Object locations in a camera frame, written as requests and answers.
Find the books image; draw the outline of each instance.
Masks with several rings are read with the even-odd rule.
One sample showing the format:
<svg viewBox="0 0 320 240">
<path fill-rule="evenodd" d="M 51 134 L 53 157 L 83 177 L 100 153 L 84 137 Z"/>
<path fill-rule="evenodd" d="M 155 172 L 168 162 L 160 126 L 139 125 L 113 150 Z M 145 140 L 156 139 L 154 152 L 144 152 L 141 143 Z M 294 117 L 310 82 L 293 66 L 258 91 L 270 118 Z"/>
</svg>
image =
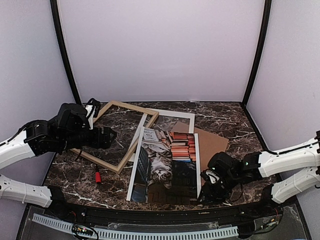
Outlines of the books image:
<svg viewBox="0 0 320 240">
<path fill-rule="evenodd" d="M 201 189 L 197 136 L 142 128 L 127 201 L 197 204 Z"/>
<path fill-rule="evenodd" d="M 177 122 L 172 131 L 180 133 L 188 133 L 189 126 L 182 122 Z M 210 159 L 219 152 L 225 152 L 228 147 L 228 139 L 221 137 L 217 134 L 205 131 L 203 129 L 194 128 L 194 132 L 198 134 L 198 147 L 200 155 L 200 171 L 204 171 L 208 168 L 208 162 Z"/>
<path fill-rule="evenodd" d="M 158 137 L 157 132 L 153 129 L 146 130 L 143 137 L 146 141 L 151 142 L 159 142 L 161 139 Z"/>
</svg>

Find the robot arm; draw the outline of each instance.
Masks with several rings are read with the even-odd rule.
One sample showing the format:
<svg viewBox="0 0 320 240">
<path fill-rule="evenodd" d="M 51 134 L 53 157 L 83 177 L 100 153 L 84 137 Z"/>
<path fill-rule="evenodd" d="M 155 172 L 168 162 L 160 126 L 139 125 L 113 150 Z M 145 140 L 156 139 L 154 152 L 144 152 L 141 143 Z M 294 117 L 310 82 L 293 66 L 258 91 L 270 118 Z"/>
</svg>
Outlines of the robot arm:
<svg viewBox="0 0 320 240">
<path fill-rule="evenodd" d="M 319 135 L 320 132 L 317 132 L 317 137 L 282 150 L 250 153 L 241 161 L 225 152 L 215 154 L 208 163 L 208 169 L 201 173 L 205 184 L 199 200 L 203 203 L 221 203 L 230 197 L 232 189 L 238 184 L 247 184 L 277 173 L 304 168 L 288 179 L 271 184 L 263 190 L 263 200 L 283 203 L 320 182 Z"/>
<path fill-rule="evenodd" d="M 91 99 L 86 107 L 74 103 L 61 105 L 51 120 L 34 120 L 22 126 L 11 138 L 0 143 L 0 170 L 18 161 L 89 146 L 107 149 L 117 133 L 109 127 L 93 127 L 100 102 Z M 14 181 L 0 174 L 0 199 L 11 199 L 49 207 L 53 201 L 63 201 L 57 187 L 34 186 Z"/>
</svg>

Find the wooden picture frame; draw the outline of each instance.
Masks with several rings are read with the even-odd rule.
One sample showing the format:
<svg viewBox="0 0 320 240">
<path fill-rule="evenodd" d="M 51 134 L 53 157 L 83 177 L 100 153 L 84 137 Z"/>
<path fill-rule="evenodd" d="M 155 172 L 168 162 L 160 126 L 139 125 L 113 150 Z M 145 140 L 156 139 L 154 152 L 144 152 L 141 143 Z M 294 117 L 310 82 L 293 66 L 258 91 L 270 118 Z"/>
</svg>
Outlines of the wooden picture frame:
<svg viewBox="0 0 320 240">
<path fill-rule="evenodd" d="M 143 108 L 140 106 L 135 106 L 135 105 L 131 105 L 128 103 L 124 103 L 124 102 L 120 102 L 120 101 L 110 101 L 108 102 L 103 108 L 101 108 L 101 110 L 98 113 L 98 116 L 96 118 L 93 119 L 93 123 L 95 123 L 108 109 L 110 109 L 112 106 L 117 106 L 117 107 L 121 107 L 121 108 L 125 108 L 125 109 L 129 109 L 129 110 L 133 110 L 133 111 L 137 111 L 140 113 L 144 113 L 144 114 L 148 114 L 151 115 L 151 119 L 150 121 L 147 123 L 147 125 L 145 126 L 146 128 L 151 128 L 151 126 L 154 124 L 154 122 L 157 120 L 158 116 L 159 116 L 159 112 L 155 111 L 155 110 L 151 110 L 151 109 L 147 109 L 147 108 Z M 104 167 L 106 169 L 109 169 L 112 172 L 115 172 L 117 174 L 119 174 L 122 169 L 125 167 L 125 165 L 127 164 L 127 162 L 129 161 L 130 157 L 132 156 L 132 154 L 135 152 L 136 148 L 138 145 L 138 139 L 136 139 L 134 141 L 134 143 L 129 147 L 128 151 L 126 152 L 125 156 L 123 157 L 123 159 L 120 161 L 120 163 L 118 164 L 118 166 L 112 165 L 110 163 L 107 163 L 95 156 L 92 156 L 91 154 L 87 153 L 87 152 L 82 152 L 81 153 L 81 157 L 95 163 L 98 164 L 101 167 Z M 79 154 L 80 150 L 79 149 L 71 149 L 72 152 Z"/>
</svg>

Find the cardboard sheet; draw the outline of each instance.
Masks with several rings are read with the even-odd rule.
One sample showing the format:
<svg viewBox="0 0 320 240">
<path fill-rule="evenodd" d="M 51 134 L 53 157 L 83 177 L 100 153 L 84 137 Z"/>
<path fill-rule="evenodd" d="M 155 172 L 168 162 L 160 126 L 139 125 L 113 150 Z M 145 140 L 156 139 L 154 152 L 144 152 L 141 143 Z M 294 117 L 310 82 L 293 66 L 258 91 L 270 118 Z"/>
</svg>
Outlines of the cardboard sheet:
<svg viewBox="0 0 320 240">
<path fill-rule="evenodd" d="M 172 132 L 178 133 L 188 133 L 188 131 L 189 125 L 182 122 L 177 122 L 172 129 Z M 200 169 L 202 172 L 208 168 L 208 162 L 213 155 L 226 151 L 229 140 L 197 127 L 194 128 L 194 133 L 198 134 L 199 138 Z"/>
</svg>

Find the white wall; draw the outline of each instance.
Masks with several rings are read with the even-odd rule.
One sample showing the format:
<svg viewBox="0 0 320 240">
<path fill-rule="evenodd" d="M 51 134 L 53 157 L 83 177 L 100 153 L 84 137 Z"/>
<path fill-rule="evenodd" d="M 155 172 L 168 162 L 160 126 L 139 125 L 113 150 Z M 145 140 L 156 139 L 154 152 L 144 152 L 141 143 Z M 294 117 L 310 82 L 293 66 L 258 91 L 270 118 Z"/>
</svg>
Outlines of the white wall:
<svg viewBox="0 0 320 240">
<path fill-rule="evenodd" d="M 23 124 L 48 120 L 64 102 L 73 102 L 51 15 L 50 1 L 0 2 L 0 141 Z M 52 154 L 0 170 L 14 180 L 41 185 Z M 14 240 L 25 209 L 0 200 L 0 239 Z"/>
<path fill-rule="evenodd" d="M 263 0 L 59 4 L 83 101 L 242 101 Z"/>
<path fill-rule="evenodd" d="M 320 130 L 320 1 L 272 1 L 248 110 L 271 150 Z M 320 239 L 320 191 L 298 194 L 313 239 Z"/>
</svg>

